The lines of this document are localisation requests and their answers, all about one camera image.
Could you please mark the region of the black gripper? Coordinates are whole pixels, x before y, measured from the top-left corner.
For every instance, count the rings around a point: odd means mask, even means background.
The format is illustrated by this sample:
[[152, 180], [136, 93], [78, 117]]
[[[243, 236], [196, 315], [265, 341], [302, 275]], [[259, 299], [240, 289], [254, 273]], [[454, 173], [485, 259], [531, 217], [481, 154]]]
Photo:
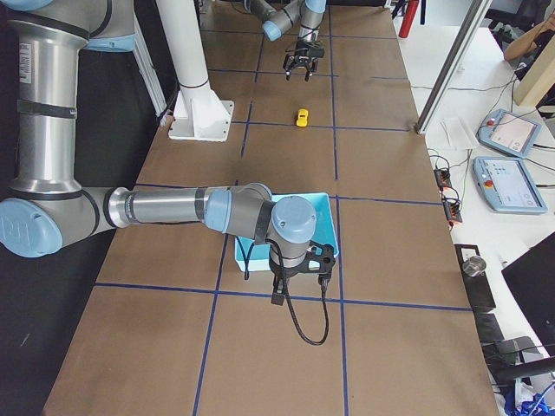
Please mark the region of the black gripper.
[[318, 61], [323, 57], [324, 46], [321, 41], [297, 40], [293, 55], [287, 55], [284, 58], [283, 69], [286, 80], [291, 79], [292, 72], [299, 66], [300, 62], [303, 62], [305, 68], [304, 80], [308, 82], [317, 72]]

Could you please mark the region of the person forearm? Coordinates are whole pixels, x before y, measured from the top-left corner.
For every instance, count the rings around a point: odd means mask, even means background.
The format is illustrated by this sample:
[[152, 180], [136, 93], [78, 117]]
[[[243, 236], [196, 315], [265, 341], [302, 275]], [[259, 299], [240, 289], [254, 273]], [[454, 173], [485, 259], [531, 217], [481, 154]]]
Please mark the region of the person forearm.
[[504, 51], [504, 60], [509, 62], [520, 58], [537, 48], [536, 39], [548, 31], [554, 31], [554, 15], [549, 15], [542, 23], [512, 41]]

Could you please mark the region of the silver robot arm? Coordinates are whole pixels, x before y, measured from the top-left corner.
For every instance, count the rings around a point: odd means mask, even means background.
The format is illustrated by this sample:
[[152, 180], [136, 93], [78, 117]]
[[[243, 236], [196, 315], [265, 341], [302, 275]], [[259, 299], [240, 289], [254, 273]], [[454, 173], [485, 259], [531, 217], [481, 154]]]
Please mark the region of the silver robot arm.
[[300, 29], [292, 51], [284, 58], [283, 69], [286, 79], [296, 68], [304, 68], [304, 80], [309, 81], [317, 71], [318, 61], [324, 57], [323, 43], [318, 34], [326, 9], [326, 2], [321, 0], [291, 1], [282, 9], [276, 10], [263, 0], [243, 1], [246, 12], [256, 16], [263, 23], [267, 38], [274, 42], [300, 22]]
[[78, 138], [79, 58], [84, 50], [127, 53], [137, 29], [130, 1], [7, 1], [19, 41], [16, 172], [1, 203], [1, 242], [20, 257], [42, 257], [101, 232], [136, 224], [201, 223], [217, 232], [269, 245], [271, 269], [306, 273], [327, 256], [314, 239], [313, 206], [299, 196], [274, 201], [263, 184], [130, 190], [100, 187], [75, 167], [121, 165], [129, 157], [109, 122], [94, 141]]

